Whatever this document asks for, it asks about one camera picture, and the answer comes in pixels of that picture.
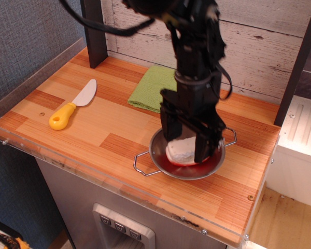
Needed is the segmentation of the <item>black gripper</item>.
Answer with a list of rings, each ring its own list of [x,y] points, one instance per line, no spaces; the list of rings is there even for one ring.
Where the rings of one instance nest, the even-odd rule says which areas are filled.
[[[182,134],[183,122],[196,133],[194,162],[212,156],[222,141],[224,122],[215,107],[220,98],[222,73],[191,78],[176,71],[177,91],[163,89],[160,118],[165,139],[169,142]]]

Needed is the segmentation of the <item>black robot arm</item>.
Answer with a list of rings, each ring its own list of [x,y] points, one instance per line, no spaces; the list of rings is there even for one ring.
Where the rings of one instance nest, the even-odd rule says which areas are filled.
[[[177,90],[161,90],[164,137],[172,141],[186,126],[196,134],[194,161],[212,156],[225,124],[216,112],[222,76],[219,64],[225,43],[215,1],[123,1],[136,13],[163,21],[171,33]]]

